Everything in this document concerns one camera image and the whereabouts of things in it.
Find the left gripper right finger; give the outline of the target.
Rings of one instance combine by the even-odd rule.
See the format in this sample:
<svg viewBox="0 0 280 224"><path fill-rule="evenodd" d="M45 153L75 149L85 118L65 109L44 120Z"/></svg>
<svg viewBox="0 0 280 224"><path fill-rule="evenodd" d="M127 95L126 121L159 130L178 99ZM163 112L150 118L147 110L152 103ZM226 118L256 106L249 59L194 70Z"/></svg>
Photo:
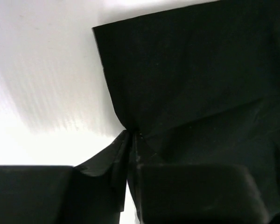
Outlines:
<svg viewBox="0 0 280 224"><path fill-rule="evenodd" d="M245 167L165 163L134 134L128 184L142 224L266 224L268 212Z"/></svg>

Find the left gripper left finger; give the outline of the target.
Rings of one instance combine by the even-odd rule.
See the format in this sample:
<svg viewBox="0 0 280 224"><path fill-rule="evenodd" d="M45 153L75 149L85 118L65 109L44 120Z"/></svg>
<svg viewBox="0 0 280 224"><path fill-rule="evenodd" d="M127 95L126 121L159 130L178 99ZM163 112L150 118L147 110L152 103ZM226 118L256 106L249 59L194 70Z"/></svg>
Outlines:
<svg viewBox="0 0 280 224"><path fill-rule="evenodd" d="M0 224L117 224L131 136L71 166L0 166Z"/></svg>

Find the black trousers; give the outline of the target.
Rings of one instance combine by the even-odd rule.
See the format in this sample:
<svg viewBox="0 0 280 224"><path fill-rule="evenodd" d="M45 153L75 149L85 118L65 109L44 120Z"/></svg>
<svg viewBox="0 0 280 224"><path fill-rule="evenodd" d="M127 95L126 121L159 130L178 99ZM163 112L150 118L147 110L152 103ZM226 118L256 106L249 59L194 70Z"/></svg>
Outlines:
<svg viewBox="0 0 280 224"><path fill-rule="evenodd" d="M280 0L219 0L93 31L121 124L167 163L246 166L280 222Z"/></svg>

